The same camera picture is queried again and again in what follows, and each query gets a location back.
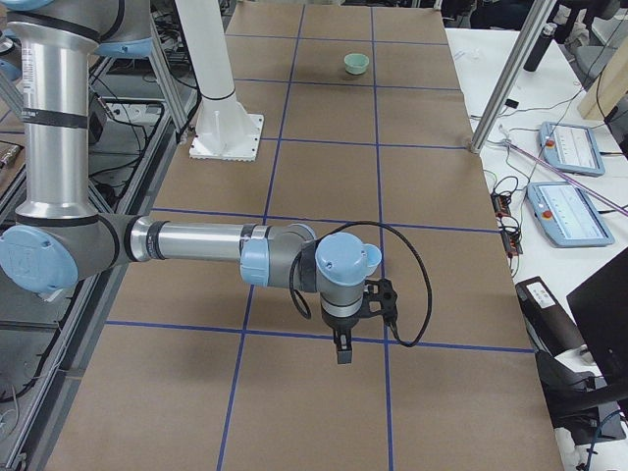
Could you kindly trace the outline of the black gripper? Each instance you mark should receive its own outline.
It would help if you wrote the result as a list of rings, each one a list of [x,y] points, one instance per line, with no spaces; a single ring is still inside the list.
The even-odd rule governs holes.
[[[358,317],[356,315],[337,317],[329,313],[323,313],[322,319],[333,331],[338,364],[350,364],[352,351],[351,330],[359,322]]]

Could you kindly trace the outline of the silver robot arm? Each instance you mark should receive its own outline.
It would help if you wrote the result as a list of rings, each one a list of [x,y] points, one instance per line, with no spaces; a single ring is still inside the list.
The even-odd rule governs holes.
[[[151,259],[235,261],[242,279],[320,296],[338,361],[367,316],[367,278],[380,250],[355,235],[316,237],[304,225],[177,224],[98,212],[88,198],[88,57],[144,58],[154,44],[146,1],[9,1],[22,46],[26,200],[1,237],[1,266],[33,292],[69,288]]]

